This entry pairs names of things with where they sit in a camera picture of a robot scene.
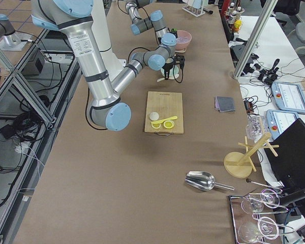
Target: brown table surface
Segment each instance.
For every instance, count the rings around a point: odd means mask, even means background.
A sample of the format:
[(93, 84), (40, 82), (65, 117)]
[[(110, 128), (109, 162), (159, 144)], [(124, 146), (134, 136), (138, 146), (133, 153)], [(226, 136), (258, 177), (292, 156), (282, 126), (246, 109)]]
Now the brown table surface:
[[(116, 4), (108, 14), (115, 54), (127, 58), (134, 47), (154, 49), (153, 30), (133, 36), (129, 17)], [(82, 79), (15, 244), (234, 243), (227, 196), (255, 185), (228, 174), (223, 159), (231, 151), (244, 152), (237, 143), (244, 140), (247, 116), (239, 84), (230, 78), (234, 67), (216, 8), (197, 18), (181, 7), (154, 3), (146, 10), (161, 9), (170, 28), (192, 34), (183, 83), (157, 83), (161, 73), (145, 68), (121, 96), (132, 109), (129, 126), (112, 132), (87, 125)], [(183, 94), (183, 135), (143, 131), (150, 90)], [(215, 96), (233, 97), (236, 111), (216, 111)], [(185, 183), (190, 170), (208, 171), (236, 190), (201, 192)], [(257, 170), (251, 179), (263, 181)]]

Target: yellow plastic ring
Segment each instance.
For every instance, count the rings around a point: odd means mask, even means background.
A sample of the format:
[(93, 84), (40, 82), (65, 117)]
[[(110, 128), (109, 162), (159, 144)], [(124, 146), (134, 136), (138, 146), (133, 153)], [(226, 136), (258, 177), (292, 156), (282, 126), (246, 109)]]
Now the yellow plastic ring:
[(175, 125), (175, 122), (172, 120), (167, 120), (167, 121), (164, 121), (163, 125), (167, 129), (172, 129)]
[(159, 129), (161, 126), (161, 124), (151, 124), (151, 127), (153, 127), (154, 129)]

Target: metal scoop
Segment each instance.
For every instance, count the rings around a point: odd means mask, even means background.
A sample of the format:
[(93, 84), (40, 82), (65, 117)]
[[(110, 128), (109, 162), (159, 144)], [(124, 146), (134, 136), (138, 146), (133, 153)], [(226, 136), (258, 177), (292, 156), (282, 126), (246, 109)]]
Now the metal scoop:
[(187, 173), (185, 182), (202, 191), (209, 191), (214, 187), (235, 191), (234, 187), (217, 183), (215, 177), (212, 174), (204, 171), (190, 171)]

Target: black monitor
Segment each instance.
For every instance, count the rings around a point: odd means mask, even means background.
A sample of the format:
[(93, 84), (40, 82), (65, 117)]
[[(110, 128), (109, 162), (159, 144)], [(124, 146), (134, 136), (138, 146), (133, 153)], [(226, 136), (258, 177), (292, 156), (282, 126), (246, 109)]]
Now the black monitor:
[[(287, 128), (271, 144), (279, 145), (275, 148), (278, 157), (266, 149), (272, 171), (290, 192), (305, 188), (305, 123), (299, 118)], [(301, 214), (305, 217), (305, 199), (297, 201)]]

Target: white table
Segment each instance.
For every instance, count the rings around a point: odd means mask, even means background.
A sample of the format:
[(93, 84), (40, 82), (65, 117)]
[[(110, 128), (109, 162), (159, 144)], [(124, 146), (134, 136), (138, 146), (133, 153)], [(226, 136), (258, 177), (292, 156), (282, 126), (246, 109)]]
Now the white table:
[[(250, 37), (250, 34), (258, 20), (257, 16), (242, 16), (243, 25), (239, 32), (239, 38), (243, 40), (247, 40)], [(241, 44), (241, 42), (230, 42), (229, 46)], [(289, 40), (286, 35), (282, 31), (278, 22), (274, 17), (269, 18), (259, 40), (258, 46), (253, 50), (253, 53), (259, 56), (258, 61), (267, 69), (270, 69), (273, 66), (274, 61), (279, 58), (280, 62), (277, 65), (279, 67), (278, 75), (282, 75), (277, 81), (280, 82), (301, 82), (305, 80), (305, 67), (301, 60), (298, 58), (294, 48), (291, 46)], [(251, 97), (257, 95), (259, 101), (268, 101), (268, 97), (265, 93), (265, 89), (263, 86), (251, 86), (250, 80), (252, 78), (253, 81), (256, 81), (258, 84), (262, 84), (259, 82), (255, 76), (258, 76), (259, 72), (256, 71), (250, 76), (239, 77), (238, 82), (240, 83), (242, 97)], [(264, 103), (258, 102), (257, 105), (261, 106)], [(278, 109), (275, 105), (274, 100), (263, 107), (258, 107), (258, 110), (255, 111), (260, 115), (265, 116), (265, 113), (268, 109)], [(299, 117), (305, 122), (305, 115), (300, 114)], [(263, 155), (263, 161), (261, 163), (262, 172), (265, 180), (273, 186), (278, 186), (278, 182), (273, 175), (273, 172), (270, 167), (270, 163), (264, 150), (260, 150)], [(302, 216), (300, 220), (296, 220), (290, 222), (288, 225), (293, 227), (294, 229), (299, 229), (305, 224), (305, 219)], [(297, 233), (288, 234), (287, 238), (289, 239), (289, 243), (294, 243), (300, 237)]]

